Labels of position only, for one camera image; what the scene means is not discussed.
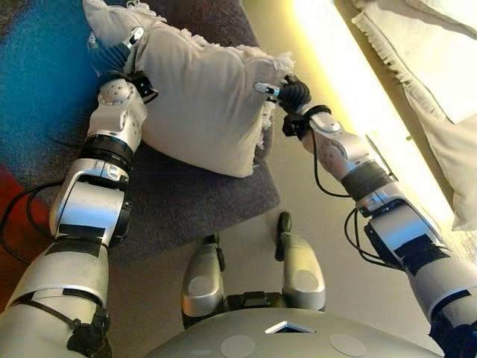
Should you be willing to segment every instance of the black strap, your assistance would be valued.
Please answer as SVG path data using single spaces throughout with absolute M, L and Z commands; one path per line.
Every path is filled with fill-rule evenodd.
M 72 330 L 74 330 L 76 327 L 78 327 L 81 324 L 81 321 L 78 318 L 70 319 L 69 317 L 66 317 L 64 314 L 52 309 L 51 307 L 48 307 L 44 304 L 41 304 L 40 302 L 32 301 L 32 300 L 17 300 L 14 301 L 10 306 L 16 306 L 18 304 L 26 304 L 28 306 L 35 307 L 39 310 L 45 311 L 49 313 L 50 315 L 60 319 L 61 321 L 65 322 Z
M 319 104 L 318 106 L 314 106 L 313 108 L 310 108 L 306 113 L 305 113 L 305 117 L 307 119 L 310 119 L 312 116 L 314 116 L 315 114 L 318 114 L 318 113 L 322 113 L 322 112 L 325 112 L 325 113 L 328 113 L 329 115 L 331 115 L 331 110 L 329 109 L 328 106 L 326 106 L 325 104 Z

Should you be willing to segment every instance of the white bedding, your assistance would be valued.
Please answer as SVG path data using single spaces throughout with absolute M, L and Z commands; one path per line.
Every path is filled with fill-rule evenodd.
M 477 41 L 405 0 L 367 1 L 353 22 L 396 72 L 420 118 L 455 191 L 453 229 L 477 230 Z

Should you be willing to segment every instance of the white pillow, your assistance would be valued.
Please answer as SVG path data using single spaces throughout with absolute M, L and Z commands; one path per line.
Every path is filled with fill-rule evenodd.
M 453 230 L 477 230 L 477 115 L 453 124 L 443 113 L 427 113 L 410 93 L 405 94 L 454 189 Z
M 448 22 L 461 24 L 477 34 L 477 2 L 456 0 L 405 0 L 418 10 L 440 17 Z
M 142 126 L 147 144 L 213 172 L 239 178 L 253 173 L 255 147 L 270 116 L 270 103 L 253 85 L 279 85 L 293 67 L 289 54 L 273 58 L 258 48 L 210 44 L 165 24 L 138 1 L 126 9 L 83 0 L 83 8 L 105 45 L 121 42 L 136 26 L 145 29 L 134 69 L 159 90 Z

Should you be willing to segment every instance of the robotic arm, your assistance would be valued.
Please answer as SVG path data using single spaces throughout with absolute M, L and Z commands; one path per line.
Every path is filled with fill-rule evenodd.
M 347 133 L 326 106 L 311 106 L 304 83 L 293 76 L 286 81 L 282 89 L 256 84 L 287 112 L 285 135 L 298 136 L 341 182 L 356 209 L 370 217 L 367 236 L 383 261 L 408 275 L 432 326 L 430 336 L 446 357 L 475 357 L 477 267 L 443 245 L 436 225 L 376 163 L 361 138 Z
M 96 53 L 103 65 L 99 74 L 112 67 L 105 60 L 121 67 L 143 34 L 135 28 L 129 39 L 105 49 L 92 37 L 93 62 Z M 127 232 L 131 205 L 124 191 L 147 116 L 142 96 L 150 90 L 144 78 L 137 85 L 127 80 L 116 72 L 104 77 L 83 150 L 50 210 L 54 241 L 27 268 L 0 315 L 1 357 L 111 355 L 107 252 Z

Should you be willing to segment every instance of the wire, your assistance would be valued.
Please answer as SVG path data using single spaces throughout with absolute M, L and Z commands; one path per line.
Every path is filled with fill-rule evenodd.
M 62 183 L 63 183 L 63 180 L 55 181 L 55 182 L 35 186 L 34 188 L 31 188 L 31 189 L 24 190 L 23 192 L 20 192 L 19 194 L 17 194 L 8 203 L 7 209 L 5 210 L 5 212 L 4 212 L 4 214 L 1 218 L 1 222 L 0 222 L 0 245 L 6 250 L 6 252 L 8 252 L 11 256 L 15 257 L 21 263 L 29 264 L 31 261 L 28 260 L 28 259 L 25 259 L 21 254 L 18 254 L 15 250 L 13 250 L 7 244 L 7 241 L 5 240 L 5 238 L 3 236 L 3 232 L 4 232 L 5 227 L 7 226 L 8 217 L 10 216 L 10 214 L 11 214 L 13 208 L 15 207 L 15 205 L 26 195 L 31 194 L 31 193 L 36 192 L 36 191 L 39 192 L 39 191 L 44 190 L 46 188 L 51 188 L 53 186 L 59 186 Z
M 335 194 L 334 192 L 329 192 L 320 183 L 320 178 L 318 177 L 318 151 L 316 148 L 316 137 L 315 137 L 315 131 L 312 130 L 312 138 L 313 138 L 313 157 L 314 157 L 314 170 L 315 170 L 315 181 L 316 184 L 318 185 L 318 188 L 320 190 L 328 195 L 334 196 L 336 198 L 351 198 L 351 195 L 344 195 L 344 194 Z
M 355 235 L 356 235 L 356 244 L 351 240 L 350 235 L 348 234 L 348 223 L 350 222 L 351 216 L 355 216 L 354 222 L 355 222 Z M 368 257 L 372 257 L 375 259 L 380 260 L 381 258 L 379 256 L 370 254 L 369 252 L 363 250 L 360 246 L 359 243 L 359 234 L 358 234 L 358 210 L 355 208 L 351 210 L 350 214 L 346 217 L 346 220 L 344 221 L 344 235 L 346 236 L 346 239 L 348 242 L 359 252 L 359 255 L 362 257 L 363 260 L 372 263 L 374 265 L 378 266 L 383 266 L 387 267 L 389 269 L 397 269 L 391 265 L 388 265 L 387 263 L 381 262 L 381 261 L 375 261 L 375 260 L 370 260 Z
M 44 128 L 46 138 L 48 138 L 53 143 L 63 145 L 67 148 L 77 148 L 77 149 L 82 148 L 84 144 L 82 142 L 70 143 L 65 140 L 58 139 L 58 137 L 62 136 L 61 132 L 58 130 L 58 128 L 53 128 L 53 125 L 57 126 L 57 123 L 55 121 L 56 118 L 67 119 L 69 124 L 73 124 L 71 123 L 72 111 L 77 111 L 77 110 L 81 111 L 81 113 L 77 113 L 77 115 L 75 115 L 75 118 L 77 118 L 78 116 L 89 117 L 91 115 L 91 111 L 89 110 L 88 103 L 89 102 L 87 102 L 84 98 L 80 99 L 79 101 L 75 101 L 73 102 L 72 105 L 69 105 L 66 109 L 61 110 L 59 116 L 55 116 L 50 121 L 46 122 L 46 125 Z
M 35 196 L 37 196 L 37 194 L 41 191 L 40 190 L 35 190 L 34 192 L 32 192 L 30 194 L 30 196 L 28 196 L 28 200 L 27 200 L 27 205 L 26 205 L 26 213 L 27 213 L 27 219 L 28 219 L 28 222 L 30 223 L 30 225 L 33 227 L 33 229 L 35 229 L 36 231 L 38 231 L 39 233 L 41 233 L 43 236 L 45 237 L 48 237 L 49 239 L 52 237 L 51 234 L 50 234 L 50 231 L 45 229 L 44 227 L 41 227 L 34 219 L 33 217 L 33 213 L 32 213 L 32 210 L 31 210 L 31 203 L 33 202 L 33 200 L 35 199 Z

